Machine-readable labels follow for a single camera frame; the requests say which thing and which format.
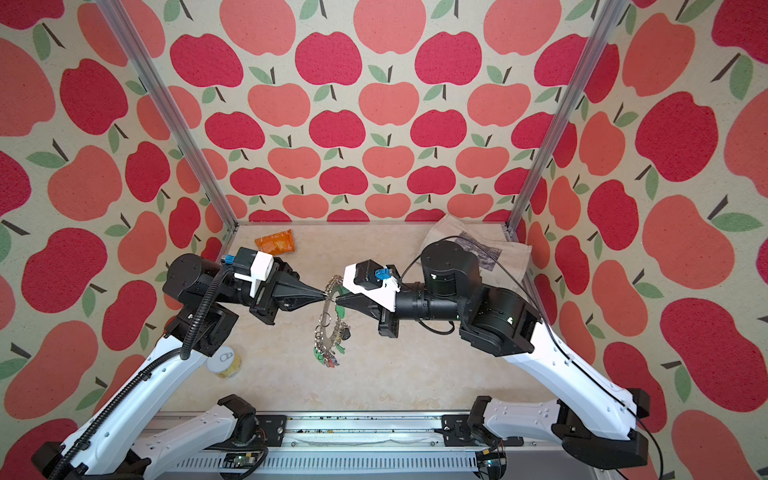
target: orange snack bag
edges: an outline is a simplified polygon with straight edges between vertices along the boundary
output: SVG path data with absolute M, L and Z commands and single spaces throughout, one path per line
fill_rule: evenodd
M 256 246 L 259 247 L 259 251 L 268 253 L 269 255 L 280 255 L 281 253 L 295 251 L 292 230 L 286 230 L 284 232 L 267 235 L 266 237 L 257 238 L 254 242 L 256 243 Z

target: table surface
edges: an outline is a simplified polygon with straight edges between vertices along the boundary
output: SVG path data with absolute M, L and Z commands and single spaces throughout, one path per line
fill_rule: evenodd
M 490 240 L 504 240 L 500 224 L 477 225 Z M 346 265 L 373 258 L 404 269 L 419 252 L 429 224 L 292 225 L 296 252 L 280 256 L 308 285 L 323 289 Z M 230 252 L 253 248 L 253 240 L 285 230 L 283 225 L 243 226 Z M 406 279 L 419 279 L 412 269 Z M 508 402 L 545 402 L 554 395 L 503 359 L 472 348 L 454 332 L 438 336 L 403 321 L 398 339 L 379 336 L 376 321 L 350 309 L 344 319 L 352 336 L 335 369 L 313 355 L 314 329 L 322 303 L 278 312 L 268 326 L 244 306 L 225 345 L 243 360 L 239 373 L 221 379 L 198 369 L 171 396 L 166 411 L 200 411 L 235 393 L 257 410 L 470 409 L 476 396 Z M 445 329 L 443 322 L 433 328 Z

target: can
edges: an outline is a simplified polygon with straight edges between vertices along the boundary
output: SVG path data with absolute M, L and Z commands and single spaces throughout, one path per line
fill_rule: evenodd
M 228 346 L 221 346 L 206 362 L 208 369 L 223 379 L 237 375 L 243 361 L 239 355 Z

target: wall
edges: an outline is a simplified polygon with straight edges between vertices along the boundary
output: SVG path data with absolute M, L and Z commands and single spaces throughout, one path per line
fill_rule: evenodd
M 571 121 L 572 161 L 518 235 L 550 321 L 587 361 L 651 394 L 675 478 L 768 474 L 768 50 L 763 3 L 629 7 L 621 73 Z M 738 55 L 735 63 L 730 61 Z M 652 468 L 628 478 L 657 478 Z
M 0 2 L 3 480 L 41 478 L 30 454 L 90 418 L 179 307 L 166 263 L 215 257 L 224 234 L 162 123 L 139 121 L 149 97 L 96 5 L 45 4 Z
M 202 104 L 192 131 L 228 160 L 220 183 L 241 221 L 505 220 L 599 10 L 148 3 L 166 20 L 157 69 Z

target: black cable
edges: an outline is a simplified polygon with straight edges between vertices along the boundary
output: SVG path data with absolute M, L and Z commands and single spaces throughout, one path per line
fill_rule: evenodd
M 514 277 L 512 276 L 512 274 L 511 274 L 511 273 L 509 273 L 509 270 L 505 269 L 505 268 L 504 268 L 504 265 L 502 265 L 501 263 L 499 263 L 499 261 L 498 261 L 498 260 L 496 260 L 496 257 L 492 256 L 492 255 L 491 255 L 491 254 L 490 254 L 490 253 L 489 253 L 489 252 L 488 252 L 488 251 L 485 249 L 485 247 L 484 247 L 484 246 L 482 246 L 480 243 L 478 243 L 478 242 L 474 241 L 474 240 L 473 240 L 473 239 L 471 239 L 471 238 L 467 238 L 467 237 L 461 237 L 461 236 L 459 236 L 459 235 L 450 235 L 450 236 L 448 236 L 448 237 L 444 237 L 444 238 L 441 238 L 440 240 L 437 240 L 437 241 L 435 241 L 435 242 L 432 242 L 432 243 L 430 243 L 429 245 L 433 245 L 434 243 L 438 243 L 438 242 L 441 242 L 441 241 L 443 241 L 443 240 L 449 240 L 449 239 L 451 239 L 451 238 L 461 238 L 461 239 L 462 239 L 462 240 L 464 240 L 465 242 L 469 242 L 469 243 L 471 243 L 471 244 L 475 245 L 477 248 L 479 248 L 479 249 L 480 249 L 480 250 L 481 250 L 483 253 L 485 253 L 485 255 L 487 255 L 487 256 L 488 256 L 488 258 L 490 258 L 491 260 L 493 260 L 493 261 L 496 263 L 496 265 L 498 265 L 499 267 L 501 267 L 501 269 L 502 269 L 502 270 L 504 270 L 504 273 L 506 273 L 506 274 L 507 274 L 507 276 L 508 276 L 509 278 L 511 278 L 511 279 L 512 279 L 512 281 L 513 281 L 513 282 L 515 282 L 515 284 L 517 284 L 517 286 L 518 286 L 518 287 L 520 287 L 520 290 L 522 290 L 522 292 L 523 292 L 523 293 L 525 293 L 525 295 L 526 295 L 526 296 L 528 297 L 528 299 L 531 301 L 531 303 L 533 304 L 533 306 L 535 306 L 535 307 L 538 309 L 538 311 L 539 311 L 539 314 L 541 314 L 541 312 L 542 312 L 542 311 L 544 311 L 544 310 L 543 310 L 543 309 L 542 309 L 542 308 L 541 308 L 539 305 L 537 305 L 536 301 L 534 300 L 534 297 L 533 297 L 533 296 L 532 296 L 530 293 L 528 293 L 528 291 L 525 289 L 525 287 L 524 287 L 524 286 L 522 286 L 522 284 L 521 284 L 520 282 L 518 282 L 518 279 L 514 278 Z M 416 258 L 415 258 L 415 259 L 414 259 L 414 260 L 411 262 L 411 265 L 413 265 L 414 263 L 416 263 L 417 259 L 418 259 L 418 258 L 420 258 L 420 256 L 421 256 L 421 254 L 419 254 L 419 256 L 418 256 L 418 257 L 416 257 Z M 625 407 L 625 408 L 626 408 L 627 406 L 624 404 L 624 402 L 622 402 L 621 400 L 617 399 L 617 398 L 616 398 L 616 397 L 615 397 L 615 396 L 614 396 L 614 395 L 613 395 L 611 392 L 608 392 L 608 391 L 607 391 L 607 390 L 606 390 L 606 389 L 605 389 L 605 388 L 604 388 L 604 387 L 603 387 L 603 386 L 602 386 L 602 385 L 601 385 L 601 384 L 600 384 L 600 383 L 599 383 L 599 382 L 598 382 L 596 379 L 592 378 L 592 376 L 591 376 L 589 373 L 587 373 L 587 371 L 586 371 L 586 370 L 584 370 L 583 368 L 581 368 L 581 366 L 580 366 L 580 365 L 579 365 L 577 362 L 574 362 L 574 361 L 573 361 L 573 359 L 572 359 L 572 358 L 571 358 L 571 357 L 570 357 L 570 356 L 569 356 L 569 355 L 568 355 L 568 354 L 565 352 L 565 350 L 563 350 L 563 349 L 560 347 L 560 345 L 558 344 L 557 340 L 555 340 L 555 339 L 554 339 L 554 333 L 552 333 L 552 328 L 549 326 L 549 322 L 548 322 L 548 321 L 546 321 L 546 320 L 544 320 L 544 321 L 543 321 L 543 324 L 544 324 L 544 325 L 547 327 L 547 333 L 549 333 L 549 337 L 550 337 L 550 339 L 551 339 L 551 340 L 552 340 L 552 342 L 554 343 L 554 346 L 555 346 L 555 347 L 557 347 L 557 349 L 558 349 L 558 350 L 560 350 L 560 353 L 562 353 L 562 354 L 563 354 L 563 356 L 564 356 L 564 357 L 565 357 L 567 360 L 569 360 L 571 363 L 573 363 L 573 364 L 576 366 L 576 368 L 577 368 L 577 369 L 579 369 L 579 370 L 580 370 L 582 373 L 584 373 L 584 375 L 585 375 L 585 376 L 587 376 L 587 378 L 588 378 L 588 379 L 590 379 L 590 380 L 592 381 L 592 383 L 594 383 L 595 385 L 597 385 L 597 386 L 600 388 L 600 390 L 602 390 L 602 391 L 603 391 L 603 392 L 605 392 L 605 393 L 606 393 L 608 396 L 610 396 L 610 397 L 611 397 L 613 400 L 615 400 L 616 402 L 618 402 L 618 403 L 619 403 L 619 405 L 621 405 L 621 406 L 623 406 L 623 407 Z M 627 408 L 627 411 L 628 411 L 628 412 L 629 412 L 629 413 L 630 413 L 630 414 L 631 414 L 631 415 L 634 417 L 634 419 L 635 419 L 635 420 L 637 420 L 637 422 L 638 422 L 638 423 L 640 423 L 640 426 L 641 426 L 641 427 L 643 427 L 643 430 L 645 430 L 645 432 L 646 432 L 646 433 L 648 434 L 648 436 L 650 437 L 651 441 L 653 441 L 654 445 L 656 446 L 656 450 L 657 450 L 657 452 L 659 453 L 659 480 L 661 480 L 661 478 L 664 476 L 664 454 L 662 454 L 662 453 L 661 453 L 661 447 L 659 446 L 659 443 L 658 443 L 658 442 L 656 441 L 656 439 L 654 438 L 654 434 L 652 434 L 652 433 L 650 432 L 650 430 L 648 430 L 648 427 L 646 427 L 646 426 L 645 426 L 645 424 L 643 423 L 643 421 L 642 421 L 640 418 L 638 418 L 638 417 L 637 417 L 637 414 L 636 414 L 635 412 L 632 412 L 632 409 L 629 409 L 629 408 Z
M 181 344 L 181 354 L 179 356 L 182 360 L 187 360 L 190 358 L 192 347 L 197 340 L 197 334 L 200 333 L 200 329 L 203 327 L 205 316 L 208 314 L 210 306 L 214 304 L 214 300 L 219 294 L 221 283 L 232 271 L 233 270 L 231 265 L 222 265 L 216 275 L 214 275 L 214 279 L 210 281 L 210 285 L 205 290 L 205 295 L 200 301 L 200 305 L 197 307 L 197 310 L 195 310 L 194 316 L 192 317 L 192 325 L 190 326 L 189 330 L 187 330 L 187 335 L 184 336 L 184 342 Z
M 107 419 L 107 417 L 120 405 L 120 402 L 122 402 L 125 397 L 128 396 L 129 393 L 133 389 L 136 388 L 136 386 L 139 384 L 139 382 L 143 382 L 144 380 L 149 379 L 150 376 L 152 376 L 152 372 L 163 363 L 166 363 L 169 359 L 174 358 L 175 356 L 179 355 L 179 352 L 181 349 L 173 349 L 168 353 L 164 353 L 157 359 L 155 359 L 152 363 L 144 367 L 139 373 L 137 373 L 130 382 L 128 382 L 121 390 L 118 392 L 114 397 L 112 397 L 112 400 L 109 401 L 107 406 L 105 406 L 98 414 L 98 416 L 93 419 L 91 424 L 88 426 L 87 429 L 85 429 L 85 432 L 83 432 L 82 435 L 80 435 L 80 438 L 75 440 L 72 446 L 67 450 L 67 453 L 64 454 L 64 456 L 56 463 L 56 466 L 54 467 L 51 474 L 48 476 L 50 480 L 59 480 L 61 477 L 61 474 L 64 473 L 64 469 L 67 465 L 69 465 L 72 462 L 72 459 L 80 452 L 81 450 L 85 450 L 90 445 L 89 441 L 91 437 L 96 433 L 98 428 L 101 426 L 102 423 L 104 423 L 104 420 Z

